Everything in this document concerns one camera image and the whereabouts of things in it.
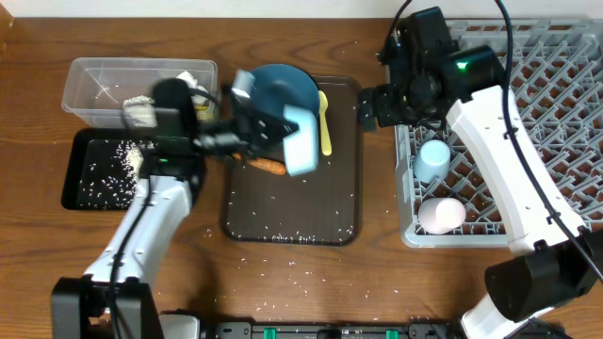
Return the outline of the light blue rice bowl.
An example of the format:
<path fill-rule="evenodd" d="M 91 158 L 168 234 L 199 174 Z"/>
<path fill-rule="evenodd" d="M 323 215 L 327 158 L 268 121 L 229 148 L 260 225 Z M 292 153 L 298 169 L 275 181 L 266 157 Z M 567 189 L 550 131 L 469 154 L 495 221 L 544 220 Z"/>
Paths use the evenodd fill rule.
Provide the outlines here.
<path fill-rule="evenodd" d="M 318 123 L 315 114 L 301 107 L 286 105 L 284 118 L 298 124 L 298 131 L 283 140 L 284 161 L 290 176 L 314 171 L 318 166 Z"/>

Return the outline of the orange carrot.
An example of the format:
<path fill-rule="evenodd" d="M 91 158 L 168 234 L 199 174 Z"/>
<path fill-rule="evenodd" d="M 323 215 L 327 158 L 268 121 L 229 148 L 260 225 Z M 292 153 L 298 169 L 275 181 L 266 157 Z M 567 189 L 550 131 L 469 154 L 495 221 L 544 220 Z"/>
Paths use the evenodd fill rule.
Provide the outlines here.
<path fill-rule="evenodd" d="M 242 161 L 245 164 L 249 164 L 257 169 L 275 174 L 285 175 L 287 174 L 286 166 L 283 162 L 272 160 L 263 157 L 257 157 L 255 159 L 244 159 L 240 153 L 234 153 L 232 157 L 236 160 Z"/>

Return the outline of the dark blue plate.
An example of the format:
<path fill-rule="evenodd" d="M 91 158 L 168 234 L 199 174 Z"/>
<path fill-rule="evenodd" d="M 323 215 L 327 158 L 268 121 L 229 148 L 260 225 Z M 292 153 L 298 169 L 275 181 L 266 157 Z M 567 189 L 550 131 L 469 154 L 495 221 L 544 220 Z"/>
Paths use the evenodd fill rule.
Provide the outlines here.
<path fill-rule="evenodd" d="M 268 125 L 302 119 L 318 124 L 318 85 L 304 70 L 288 64 L 266 64 L 248 71 L 252 86 L 247 99 L 237 99 L 235 116 L 247 116 Z"/>

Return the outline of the yellow green snack wrapper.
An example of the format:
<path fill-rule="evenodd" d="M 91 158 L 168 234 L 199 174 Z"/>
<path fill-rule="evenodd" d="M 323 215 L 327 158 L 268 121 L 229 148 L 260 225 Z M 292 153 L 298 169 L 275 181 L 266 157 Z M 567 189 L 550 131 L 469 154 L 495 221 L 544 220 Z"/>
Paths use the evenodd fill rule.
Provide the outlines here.
<path fill-rule="evenodd" d="M 196 104 L 195 110 L 197 119 L 199 121 L 208 121 L 213 119 L 213 113 L 210 104 Z"/>

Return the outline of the small light blue cup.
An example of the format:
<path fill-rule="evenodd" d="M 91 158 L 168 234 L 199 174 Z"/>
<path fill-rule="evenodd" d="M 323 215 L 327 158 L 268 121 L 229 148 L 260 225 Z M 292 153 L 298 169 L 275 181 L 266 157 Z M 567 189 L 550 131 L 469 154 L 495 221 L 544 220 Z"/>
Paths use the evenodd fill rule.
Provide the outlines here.
<path fill-rule="evenodd" d="M 448 175 L 450 163 L 450 150 L 448 145 L 440 140 L 425 142 L 413 162 L 413 171 L 416 179 L 425 184 L 430 184 L 436 179 L 444 180 Z"/>

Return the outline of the grey paper ball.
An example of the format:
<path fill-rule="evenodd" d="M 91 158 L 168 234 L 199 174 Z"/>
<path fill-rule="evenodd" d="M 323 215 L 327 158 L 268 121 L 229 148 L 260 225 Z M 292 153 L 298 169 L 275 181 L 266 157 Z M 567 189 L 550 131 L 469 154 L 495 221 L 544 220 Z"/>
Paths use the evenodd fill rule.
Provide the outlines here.
<path fill-rule="evenodd" d="M 126 122 L 132 127 L 156 127 L 154 100 L 145 95 L 126 99 L 122 104 L 122 112 Z"/>

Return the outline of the pink plastic cup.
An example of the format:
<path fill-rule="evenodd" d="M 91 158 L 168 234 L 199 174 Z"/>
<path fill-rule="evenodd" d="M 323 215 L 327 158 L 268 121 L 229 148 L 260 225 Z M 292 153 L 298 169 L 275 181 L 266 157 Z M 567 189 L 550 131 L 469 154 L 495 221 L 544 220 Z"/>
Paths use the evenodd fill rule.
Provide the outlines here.
<path fill-rule="evenodd" d="M 420 204 L 418 222 L 429 234 L 446 234 L 466 218 L 464 205 L 453 198 L 432 198 Z"/>

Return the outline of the pile of white rice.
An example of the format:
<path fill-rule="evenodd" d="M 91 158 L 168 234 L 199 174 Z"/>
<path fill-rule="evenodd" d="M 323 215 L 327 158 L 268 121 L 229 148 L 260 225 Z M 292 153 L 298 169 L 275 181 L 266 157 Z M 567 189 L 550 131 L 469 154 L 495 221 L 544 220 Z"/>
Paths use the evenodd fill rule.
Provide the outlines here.
<path fill-rule="evenodd" d="M 91 141 L 77 181 L 75 208 L 127 210 L 136 195 L 144 156 L 154 148 L 151 140 Z"/>

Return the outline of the white paper napkin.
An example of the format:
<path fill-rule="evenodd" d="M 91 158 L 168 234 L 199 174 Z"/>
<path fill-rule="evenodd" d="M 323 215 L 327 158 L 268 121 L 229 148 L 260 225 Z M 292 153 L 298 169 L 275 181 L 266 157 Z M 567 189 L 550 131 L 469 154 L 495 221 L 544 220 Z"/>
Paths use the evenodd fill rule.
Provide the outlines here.
<path fill-rule="evenodd" d="M 176 78 L 183 80 L 188 85 L 191 94 L 207 93 L 207 89 L 200 85 L 199 81 L 189 72 L 182 72 Z"/>

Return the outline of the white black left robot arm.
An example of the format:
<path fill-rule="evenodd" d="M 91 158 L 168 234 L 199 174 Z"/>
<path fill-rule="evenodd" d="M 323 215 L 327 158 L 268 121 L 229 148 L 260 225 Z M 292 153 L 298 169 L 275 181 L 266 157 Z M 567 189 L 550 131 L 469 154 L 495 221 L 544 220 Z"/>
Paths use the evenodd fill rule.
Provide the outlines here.
<path fill-rule="evenodd" d="M 51 294 L 55 338 L 203 338 L 201 319 L 182 311 L 160 314 L 152 293 L 172 237 L 195 205 L 208 155 L 255 155 L 297 136 L 299 122 L 242 106 L 229 121 L 199 122 L 190 108 L 154 107 L 153 127 L 127 117 L 102 137 L 147 137 L 133 200 L 117 231 L 80 278 L 61 278 Z"/>

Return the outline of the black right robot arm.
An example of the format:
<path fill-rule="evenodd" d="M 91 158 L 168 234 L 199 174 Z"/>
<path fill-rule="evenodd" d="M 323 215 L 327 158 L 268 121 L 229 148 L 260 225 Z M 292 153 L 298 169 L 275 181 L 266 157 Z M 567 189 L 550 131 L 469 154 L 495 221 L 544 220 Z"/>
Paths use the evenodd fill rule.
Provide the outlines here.
<path fill-rule="evenodd" d="M 487 46 L 384 48 L 389 82 L 364 89 L 361 121 L 440 121 L 471 153 L 513 253 L 486 269 L 486 294 L 461 320 L 467 338 L 504 338 L 531 318 L 586 295 L 602 279 L 602 235 L 555 186 L 516 111 L 509 76 Z"/>

